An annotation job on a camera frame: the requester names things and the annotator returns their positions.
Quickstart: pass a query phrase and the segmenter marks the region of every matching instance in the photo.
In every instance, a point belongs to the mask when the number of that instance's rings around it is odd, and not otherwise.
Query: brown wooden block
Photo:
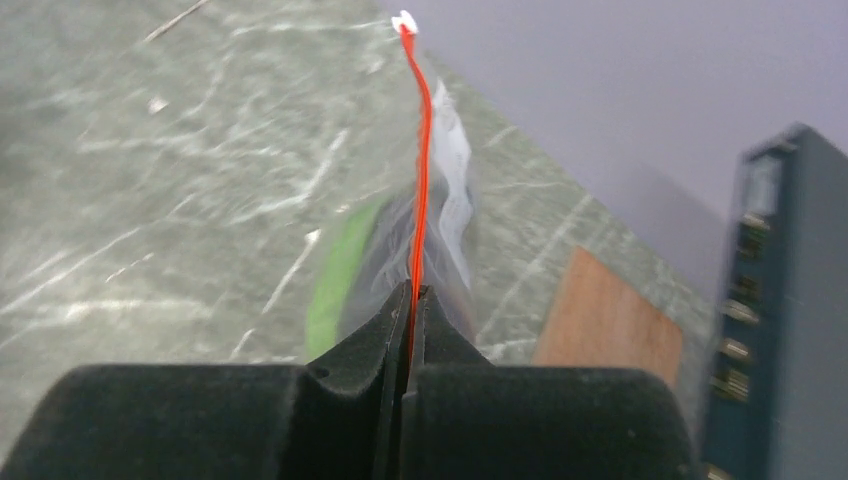
[[[578,247],[555,293],[533,364],[641,368],[673,386],[682,349],[677,325]]]

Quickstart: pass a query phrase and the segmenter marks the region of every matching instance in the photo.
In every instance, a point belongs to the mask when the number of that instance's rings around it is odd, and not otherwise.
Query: green strip
[[[306,351],[310,360],[337,343],[342,309],[382,206],[383,202],[375,202],[352,214],[333,240],[306,313]]]

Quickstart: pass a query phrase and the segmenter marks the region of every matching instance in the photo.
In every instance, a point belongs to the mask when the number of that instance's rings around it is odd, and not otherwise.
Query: white wall
[[[740,152],[848,147],[846,0],[379,1],[711,298]]]

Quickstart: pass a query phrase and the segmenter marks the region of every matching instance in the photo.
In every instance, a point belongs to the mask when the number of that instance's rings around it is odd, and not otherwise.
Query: clear plastic bag
[[[398,50],[402,52],[400,41]],[[433,106],[421,283],[435,290],[448,320],[473,341],[476,313],[469,256],[477,202],[471,188],[471,149],[444,82],[419,52],[415,62],[429,86]],[[386,138],[388,144],[383,145],[389,151],[403,152],[388,164],[392,169],[388,188],[379,181],[370,184],[369,189],[377,193],[356,202],[321,236],[317,254],[323,265],[307,312],[310,360],[365,324],[395,287],[410,279],[411,240],[417,225],[415,165],[419,144],[409,132],[418,129],[423,114],[418,111],[421,93],[411,69],[408,78],[408,83],[402,83],[404,104],[386,115],[396,118],[393,114],[401,112],[402,118],[394,121],[410,127],[405,135]],[[409,94],[410,86],[414,94]]]

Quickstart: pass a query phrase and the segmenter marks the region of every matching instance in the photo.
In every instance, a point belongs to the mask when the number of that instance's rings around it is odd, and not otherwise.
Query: thin white stick
[[[209,0],[197,0],[197,3],[188,7],[188,9],[186,11],[184,11],[183,13],[172,18],[170,21],[164,23],[161,27],[157,28],[156,30],[153,30],[152,32],[150,32],[150,35],[148,35],[147,38],[144,39],[145,43],[156,40],[163,33],[167,32],[168,30],[173,28],[174,25],[178,24],[182,19],[184,19],[185,17],[194,13],[198,8],[202,7],[206,3],[209,3]]]

